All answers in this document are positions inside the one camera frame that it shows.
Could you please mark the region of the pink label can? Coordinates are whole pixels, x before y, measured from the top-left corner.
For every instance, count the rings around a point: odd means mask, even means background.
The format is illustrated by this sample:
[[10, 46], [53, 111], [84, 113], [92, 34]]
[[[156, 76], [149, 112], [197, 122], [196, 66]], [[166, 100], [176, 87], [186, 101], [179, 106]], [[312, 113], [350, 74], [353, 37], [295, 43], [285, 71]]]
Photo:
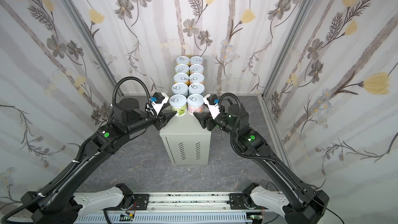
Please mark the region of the pink label can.
[[190, 65], [203, 65], [204, 64], [204, 59], [200, 56], [193, 56], [190, 58]]

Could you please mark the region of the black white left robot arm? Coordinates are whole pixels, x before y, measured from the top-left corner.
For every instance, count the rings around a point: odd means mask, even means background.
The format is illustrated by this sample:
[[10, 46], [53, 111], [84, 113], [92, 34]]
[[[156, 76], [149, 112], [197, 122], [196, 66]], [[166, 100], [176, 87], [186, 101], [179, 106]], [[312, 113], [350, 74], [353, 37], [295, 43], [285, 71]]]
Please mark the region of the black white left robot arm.
[[83, 182], [122, 146], [142, 135], [150, 126], [162, 129], [175, 116], [164, 112], [169, 98], [156, 92], [145, 110], [127, 97], [113, 104], [108, 121], [80, 146], [75, 159], [49, 184], [22, 197], [35, 224], [72, 224], [87, 214], [88, 203], [74, 194]]

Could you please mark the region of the yellow label can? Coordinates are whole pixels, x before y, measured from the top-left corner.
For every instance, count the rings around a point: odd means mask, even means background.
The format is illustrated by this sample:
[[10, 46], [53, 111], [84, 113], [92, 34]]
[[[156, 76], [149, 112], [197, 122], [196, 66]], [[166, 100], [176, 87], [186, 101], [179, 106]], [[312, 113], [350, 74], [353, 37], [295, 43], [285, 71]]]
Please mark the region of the yellow label can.
[[177, 65], [187, 65], [190, 66], [190, 58], [186, 56], [180, 56], [176, 58]]

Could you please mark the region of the white can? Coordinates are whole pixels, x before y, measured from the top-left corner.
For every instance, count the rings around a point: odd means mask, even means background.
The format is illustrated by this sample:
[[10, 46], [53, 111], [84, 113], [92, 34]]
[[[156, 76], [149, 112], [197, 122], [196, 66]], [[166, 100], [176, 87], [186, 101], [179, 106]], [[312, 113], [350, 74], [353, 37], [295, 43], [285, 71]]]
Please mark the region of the white can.
[[200, 94], [192, 94], [187, 97], [187, 106], [189, 114], [202, 113], [204, 110], [204, 98]]

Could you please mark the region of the orange label can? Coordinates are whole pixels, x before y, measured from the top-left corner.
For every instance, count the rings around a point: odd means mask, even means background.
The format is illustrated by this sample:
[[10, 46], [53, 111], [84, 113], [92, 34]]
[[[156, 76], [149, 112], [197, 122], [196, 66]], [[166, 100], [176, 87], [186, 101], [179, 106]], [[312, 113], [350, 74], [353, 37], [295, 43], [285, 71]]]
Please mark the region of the orange label can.
[[175, 84], [182, 83], [190, 85], [189, 75], [187, 75], [186, 73], [177, 73], [176, 75], [174, 75], [173, 80]]

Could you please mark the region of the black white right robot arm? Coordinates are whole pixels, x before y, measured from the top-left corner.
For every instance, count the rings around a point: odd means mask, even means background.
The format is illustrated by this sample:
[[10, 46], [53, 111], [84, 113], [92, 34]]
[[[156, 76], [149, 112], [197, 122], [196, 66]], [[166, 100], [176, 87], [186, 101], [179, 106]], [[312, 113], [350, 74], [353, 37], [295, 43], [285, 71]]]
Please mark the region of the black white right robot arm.
[[256, 163], [279, 189], [272, 192], [252, 183], [240, 196], [231, 196], [232, 208], [263, 207], [283, 217], [288, 224], [318, 223], [325, 214], [329, 196], [303, 182], [277, 157], [265, 138], [249, 126], [249, 115], [243, 108], [233, 104], [228, 113], [216, 113], [217, 116], [195, 112], [194, 116], [203, 129], [219, 128], [227, 133], [236, 153]]

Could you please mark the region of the light blue can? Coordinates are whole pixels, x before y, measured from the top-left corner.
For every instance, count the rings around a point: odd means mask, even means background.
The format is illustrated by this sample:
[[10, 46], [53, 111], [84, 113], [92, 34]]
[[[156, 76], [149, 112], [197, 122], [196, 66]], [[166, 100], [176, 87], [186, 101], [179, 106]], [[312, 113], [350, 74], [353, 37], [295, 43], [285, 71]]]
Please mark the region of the light blue can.
[[189, 96], [189, 86], [185, 83], [175, 83], [172, 85], [172, 93], [173, 95], [183, 95], [185, 97]]
[[193, 83], [188, 87], [189, 95], [199, 94], [204, 96], [205, 86], [201, 83]]

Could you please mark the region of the brown label can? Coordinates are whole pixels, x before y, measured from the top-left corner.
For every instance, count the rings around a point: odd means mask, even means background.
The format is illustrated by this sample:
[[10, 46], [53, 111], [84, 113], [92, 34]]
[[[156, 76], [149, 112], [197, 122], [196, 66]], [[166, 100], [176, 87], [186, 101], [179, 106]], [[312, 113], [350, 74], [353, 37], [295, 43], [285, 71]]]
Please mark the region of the brown label can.
[[199, 74], [204, 74], [204, 66], [200, 65], [200, 64], [194, 64], [190, 66], [190, 74], [195, 74], [195, 73], [199, 73]]

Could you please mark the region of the green label can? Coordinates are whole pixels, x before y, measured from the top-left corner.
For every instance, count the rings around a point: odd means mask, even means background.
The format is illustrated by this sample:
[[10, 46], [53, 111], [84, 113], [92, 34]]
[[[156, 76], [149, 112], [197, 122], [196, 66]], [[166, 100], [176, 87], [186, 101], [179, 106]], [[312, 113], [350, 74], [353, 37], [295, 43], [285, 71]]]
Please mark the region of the green label can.
[[169, 104], [172, 111], [176, 112], [177, 117], [181, 117], [187, 113], [187, 98], [181, 94], [175, 94], [170, 97]]
[[178, 64], [175, 66], [175, 73], [176, 74], [184, 73], [190, 75], [190, 67], [186, 64]]

